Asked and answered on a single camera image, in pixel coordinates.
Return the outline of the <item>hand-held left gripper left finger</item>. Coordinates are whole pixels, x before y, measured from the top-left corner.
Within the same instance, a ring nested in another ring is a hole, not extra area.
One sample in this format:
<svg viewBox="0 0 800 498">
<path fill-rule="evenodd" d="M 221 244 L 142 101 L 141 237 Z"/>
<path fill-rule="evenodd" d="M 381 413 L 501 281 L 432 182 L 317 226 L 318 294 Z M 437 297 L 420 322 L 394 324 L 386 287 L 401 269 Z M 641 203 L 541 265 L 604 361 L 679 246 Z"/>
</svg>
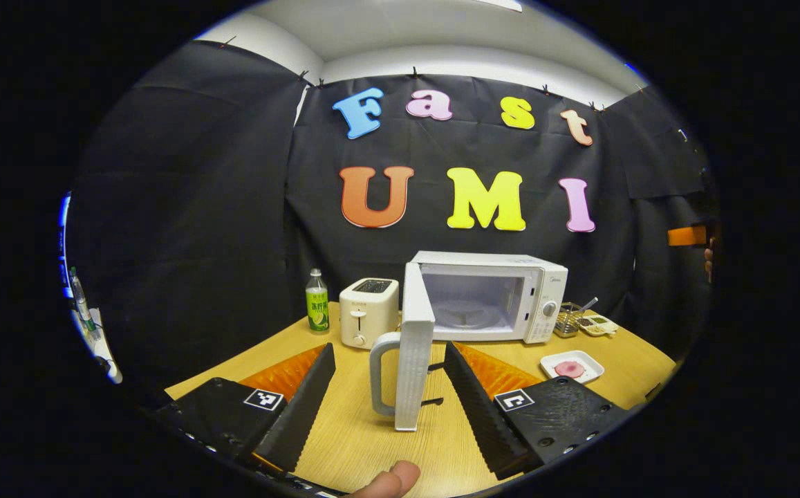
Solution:
<svg viewBox="0 0 800 498">
<path fill-rule="evenodd" d="M 156 418 L 229 461 L 293 472 L 334 372 L 333 345 L 321 344 L 241 382 L 214 376 Z"/>
</svg>

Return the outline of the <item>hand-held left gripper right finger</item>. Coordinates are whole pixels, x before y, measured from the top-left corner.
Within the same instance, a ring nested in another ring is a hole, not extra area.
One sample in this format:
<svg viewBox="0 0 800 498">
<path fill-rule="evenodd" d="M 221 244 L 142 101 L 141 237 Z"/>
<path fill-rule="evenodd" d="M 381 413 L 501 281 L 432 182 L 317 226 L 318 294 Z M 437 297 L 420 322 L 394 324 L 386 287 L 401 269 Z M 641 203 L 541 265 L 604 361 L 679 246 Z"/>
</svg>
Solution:
<svg viewBox="0 0 800 498">
<path fill-rule="evenodd" d="M 568 376 L 540 381 L 457 342 L 447 344 L 444 368 L 497 479 L 563 461 L 629 415 Z"/>
</svg>

